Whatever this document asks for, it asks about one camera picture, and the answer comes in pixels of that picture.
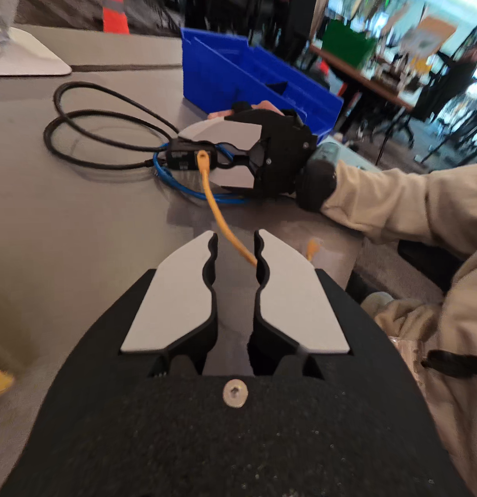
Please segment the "white stand base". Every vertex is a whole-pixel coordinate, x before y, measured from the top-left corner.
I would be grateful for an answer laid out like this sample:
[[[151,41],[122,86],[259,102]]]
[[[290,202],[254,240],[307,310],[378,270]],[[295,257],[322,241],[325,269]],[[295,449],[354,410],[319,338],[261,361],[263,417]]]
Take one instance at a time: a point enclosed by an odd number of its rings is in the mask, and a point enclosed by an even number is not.
[[[0,78],[61,77],[72,68],[30,33],[10,28],[8,38],[0,30]]]

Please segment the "blue storage bin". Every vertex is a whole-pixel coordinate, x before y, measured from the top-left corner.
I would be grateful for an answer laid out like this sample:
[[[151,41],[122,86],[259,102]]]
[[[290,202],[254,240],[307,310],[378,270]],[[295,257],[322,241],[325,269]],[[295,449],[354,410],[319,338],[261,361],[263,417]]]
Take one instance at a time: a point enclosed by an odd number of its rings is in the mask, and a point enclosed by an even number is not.
[[[181,28],[180,34],[183,96],[203,112],[267,100],[295,110],[318,142],[334,128],[342,99],[264,48],[237,35],[191,28]],[[283,81],[289,83],[283,96],[265,86]]]

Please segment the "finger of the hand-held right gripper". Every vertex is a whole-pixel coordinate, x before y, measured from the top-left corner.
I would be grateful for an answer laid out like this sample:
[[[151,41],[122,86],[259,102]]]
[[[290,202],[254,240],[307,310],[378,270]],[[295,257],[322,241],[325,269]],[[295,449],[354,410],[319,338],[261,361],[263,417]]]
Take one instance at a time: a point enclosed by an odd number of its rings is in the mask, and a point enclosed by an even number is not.
[[[239,151],[249,151],[260,141],[261,132],[261,125],[214,118],[187,126],[178,137],[195,143],[228,144]]]
[[[253,189],[254,175],[245,165],[235,165],[224,169],[217,167],[210,172],[209,179],[221,188]]]

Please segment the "person's right forearm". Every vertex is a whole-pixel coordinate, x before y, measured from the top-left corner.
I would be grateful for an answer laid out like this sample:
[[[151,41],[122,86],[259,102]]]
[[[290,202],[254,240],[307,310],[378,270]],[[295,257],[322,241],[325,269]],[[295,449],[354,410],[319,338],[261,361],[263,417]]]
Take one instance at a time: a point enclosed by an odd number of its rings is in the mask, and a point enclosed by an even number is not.
[[[375,243],[409,240],[477,259],[477,164],[428,174],[342,162],[321,213]]]

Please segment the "wooden table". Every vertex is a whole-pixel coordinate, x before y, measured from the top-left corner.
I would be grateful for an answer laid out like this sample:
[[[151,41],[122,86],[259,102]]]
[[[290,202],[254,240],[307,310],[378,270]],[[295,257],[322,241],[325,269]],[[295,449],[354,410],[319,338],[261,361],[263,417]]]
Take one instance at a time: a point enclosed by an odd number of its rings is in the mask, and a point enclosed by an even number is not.
[[[309,52],[326,62],[331,70],[335,69],[336,72],[343,74],[345,78],[356,82],[356,84],[361,86],[363,89],[378,95],[385,101],[394,104],[399,108],[403,108],[407,112],[411,112],[414,109],[414,104],[409,103],[408,101],[400,98],[398,95],[393,94],[390,90],[386,89],[378,82],[371,80],[371,78],[367,77],[362,71],[355,69],[332,53],[317,47],[313,43],[310,43],[309,45]]]

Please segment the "person's right hand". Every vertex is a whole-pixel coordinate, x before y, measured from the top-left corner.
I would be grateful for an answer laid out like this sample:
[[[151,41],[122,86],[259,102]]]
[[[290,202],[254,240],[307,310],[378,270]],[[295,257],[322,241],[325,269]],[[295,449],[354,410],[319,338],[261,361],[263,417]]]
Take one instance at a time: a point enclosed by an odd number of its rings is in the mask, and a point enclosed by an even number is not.
[[[254,110],[268,110],[268,111],[275,112],[279,115],[284,115],[284,113],[280,109],[278,109],[276,106],[274,106],[271,102],[264,100],[258,104],[249,104],[247,102],[237,102],[232,106],[232,109],[222,110],[222,111],[213,112],[213,113],[208,114],[207,119],[210,120],[210,119],[215,119],[215,118],[227,117],[227,116],[234,115],[236,113],[240,113],[240,112],[247,111],[247,110],[253,110],[253,109]]]

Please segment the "green storage box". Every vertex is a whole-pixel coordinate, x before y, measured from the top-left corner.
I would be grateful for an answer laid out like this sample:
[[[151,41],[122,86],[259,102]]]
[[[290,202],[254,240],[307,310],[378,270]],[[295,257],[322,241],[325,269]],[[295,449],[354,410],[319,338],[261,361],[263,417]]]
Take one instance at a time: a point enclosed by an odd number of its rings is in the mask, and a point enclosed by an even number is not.
[[[378,38],[355,32],[340,20],[330,20],[322,36],[322,50],[361,70],[375,53]]]

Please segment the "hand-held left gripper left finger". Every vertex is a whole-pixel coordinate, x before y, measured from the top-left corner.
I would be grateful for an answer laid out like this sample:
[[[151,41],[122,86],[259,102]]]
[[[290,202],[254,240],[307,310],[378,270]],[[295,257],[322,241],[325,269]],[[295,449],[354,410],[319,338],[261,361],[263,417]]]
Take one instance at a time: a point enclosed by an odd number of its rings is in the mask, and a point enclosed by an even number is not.
[[[217,325],[218,236],[205,231],[164,259],[120,347],[121,353],[170,352],[192,332]]]

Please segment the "black ethernet adapter box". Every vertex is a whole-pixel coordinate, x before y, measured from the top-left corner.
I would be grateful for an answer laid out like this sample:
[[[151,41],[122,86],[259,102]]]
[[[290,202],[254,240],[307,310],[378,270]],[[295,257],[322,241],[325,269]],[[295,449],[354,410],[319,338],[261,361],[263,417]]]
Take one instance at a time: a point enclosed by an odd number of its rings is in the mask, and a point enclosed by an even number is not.
[[[198,171],[197,155],[204,151],[209,156],[210,169],[218,166],[218,151],[209,142],[191,142],[181,138],[171,140],[165,151],[166,167],[171,171]]]

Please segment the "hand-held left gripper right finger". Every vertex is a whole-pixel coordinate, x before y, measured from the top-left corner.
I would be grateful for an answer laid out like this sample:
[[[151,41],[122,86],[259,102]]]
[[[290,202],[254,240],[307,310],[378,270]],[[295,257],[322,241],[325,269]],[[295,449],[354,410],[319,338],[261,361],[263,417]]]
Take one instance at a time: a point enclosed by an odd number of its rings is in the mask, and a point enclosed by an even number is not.
[[[265,229],[254,234],[259,288],[254,332],[271,354],[348,354],[350,346],[313,264]]]

